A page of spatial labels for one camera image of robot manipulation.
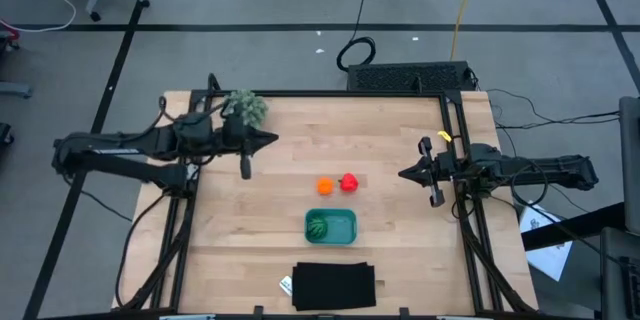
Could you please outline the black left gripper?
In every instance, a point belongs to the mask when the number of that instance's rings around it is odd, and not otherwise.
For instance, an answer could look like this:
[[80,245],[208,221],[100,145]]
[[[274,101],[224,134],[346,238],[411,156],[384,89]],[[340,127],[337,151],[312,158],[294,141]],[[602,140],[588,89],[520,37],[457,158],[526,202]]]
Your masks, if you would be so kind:
[[[250,153],[255,154],[279,140],[279,135],[251,127],[249,129]],[[251,165],[247,141],[247,128],[239,110],[225,117],[222,127],[222,143],[227,153],[240,156],[240,173],[243,180],[251,178]]]

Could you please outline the black bar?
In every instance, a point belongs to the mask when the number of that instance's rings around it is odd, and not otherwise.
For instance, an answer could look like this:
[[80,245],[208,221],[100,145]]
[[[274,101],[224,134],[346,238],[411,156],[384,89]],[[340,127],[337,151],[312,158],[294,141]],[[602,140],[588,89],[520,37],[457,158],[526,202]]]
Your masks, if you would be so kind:
[[598,235],[605,227],[625,230],[625,205],[618,203],[522,234],[527,251]]

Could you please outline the toy watermelon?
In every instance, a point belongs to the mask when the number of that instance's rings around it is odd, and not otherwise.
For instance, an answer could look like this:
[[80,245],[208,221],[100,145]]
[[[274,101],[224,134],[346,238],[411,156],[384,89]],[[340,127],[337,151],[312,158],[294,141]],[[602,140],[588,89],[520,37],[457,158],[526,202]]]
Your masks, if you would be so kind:
[[324,217],[312,217],[306,224],[306,236],[311,240],[319,240],[326,236],[328,222]]

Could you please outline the black folded cloth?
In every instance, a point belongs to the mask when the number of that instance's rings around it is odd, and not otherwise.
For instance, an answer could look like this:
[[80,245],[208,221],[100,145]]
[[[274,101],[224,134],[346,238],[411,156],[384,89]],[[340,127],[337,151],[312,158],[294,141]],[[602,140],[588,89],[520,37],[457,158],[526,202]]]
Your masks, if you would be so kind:
[[374,307],[375,267],[298,262],[292,271],[292,304],[297,311]]

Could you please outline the black metal table frame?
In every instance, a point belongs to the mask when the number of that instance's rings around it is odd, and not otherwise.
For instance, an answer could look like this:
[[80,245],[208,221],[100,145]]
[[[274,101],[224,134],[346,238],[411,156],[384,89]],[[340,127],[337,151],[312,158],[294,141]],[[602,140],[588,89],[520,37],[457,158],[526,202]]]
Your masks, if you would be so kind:
[[[184,313],[291,314],[279,282],[298,262],[360,263],[375,267],[375,315],[406,308],[414,314],[471,315],[505,310],[500,294],[451,215],[454,189],[442,184],[446,205],[433,208],[429,192],[398,172],[418,157],[420,138],[446,149],[437,134],[455,135],[455,147],[496,145],[489,100],[465,92],[459,103],[415,93],[276,91],[266,97],[266,128],[279,140],[253,159],[244,181],[235,157],[203,168],[193,200],[168,200],[152,185],[141,188],[119,284],[123,301],[142,287],[184,217],[185,246],[153,290],[150,305]],[[359,187],[343,192],[339,180],[354,174]],[[319,178],[334,182],[330,195]],[[349,246],[313,245],[304,219],[313,208],[351,209],[358,233]]]

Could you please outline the teal plastic container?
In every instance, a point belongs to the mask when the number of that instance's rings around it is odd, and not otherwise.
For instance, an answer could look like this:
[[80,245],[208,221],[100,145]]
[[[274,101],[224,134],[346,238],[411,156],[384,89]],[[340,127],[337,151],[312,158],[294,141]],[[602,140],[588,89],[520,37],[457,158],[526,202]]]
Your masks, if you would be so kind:
[[[311,240],[306,236],[306,224],[312,217],[324,217],[327,220],[328,232],[324,238]],[[357,233],[357,217],[351,209],[313,208],[305,215],[304,236],[313,245],[349,246],[356,240]]]

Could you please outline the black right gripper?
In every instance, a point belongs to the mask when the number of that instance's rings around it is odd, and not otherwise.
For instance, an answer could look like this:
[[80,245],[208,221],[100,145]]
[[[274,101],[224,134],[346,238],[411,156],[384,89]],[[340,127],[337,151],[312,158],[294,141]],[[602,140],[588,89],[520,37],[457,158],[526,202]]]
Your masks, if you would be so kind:
[[429,187],[431,195],[430,204],[433,208],[445,203],[439,181],[450,181],[456,171],[454,156],[446,151],[432,156],[432,143],[429,137],[422,137],[418,144],[421,158],[415,165],[398,172],[398,175],[406,180],[413,181],[421,187]]

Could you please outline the green spiky artificial plant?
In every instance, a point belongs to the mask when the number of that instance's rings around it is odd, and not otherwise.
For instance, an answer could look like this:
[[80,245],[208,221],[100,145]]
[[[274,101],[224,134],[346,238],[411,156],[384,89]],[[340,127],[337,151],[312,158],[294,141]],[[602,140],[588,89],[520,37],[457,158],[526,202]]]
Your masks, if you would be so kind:
[[238,117],[244,125],[261,129],[269,108],[263,97],[253,91],[234,90],[224,99],[221,117]]

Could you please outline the black perforated box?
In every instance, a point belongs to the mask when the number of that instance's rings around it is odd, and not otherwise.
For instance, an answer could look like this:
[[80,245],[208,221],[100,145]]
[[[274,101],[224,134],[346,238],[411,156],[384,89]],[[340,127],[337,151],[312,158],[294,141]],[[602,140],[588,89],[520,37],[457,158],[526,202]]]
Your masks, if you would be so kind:
[[466,61],[364,64],[348,68],[354,91],[473,91],[476,77]]

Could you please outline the white paper sheet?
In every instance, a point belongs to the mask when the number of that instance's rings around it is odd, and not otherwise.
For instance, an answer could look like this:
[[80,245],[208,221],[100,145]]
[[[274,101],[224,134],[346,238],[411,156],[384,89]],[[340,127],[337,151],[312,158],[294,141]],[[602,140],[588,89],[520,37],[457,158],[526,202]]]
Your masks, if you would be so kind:
[[[526,207],[520,215],[519,226],[521,234],[550,225],[552,222],[560,221],[560,218],[542,207],[535,205],[535,208],[536,211]],[[559,282],[572,245],[572,241],[567,241],[551,247],[527,250],[526,258],[531,266],[554,281]]]

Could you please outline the grey cabinet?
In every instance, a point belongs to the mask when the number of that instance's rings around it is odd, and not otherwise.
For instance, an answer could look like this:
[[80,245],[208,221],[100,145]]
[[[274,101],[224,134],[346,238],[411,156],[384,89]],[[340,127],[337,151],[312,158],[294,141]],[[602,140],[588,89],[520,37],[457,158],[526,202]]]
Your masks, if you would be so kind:
[[640,98],[619,100],[625,224],[640,234]]

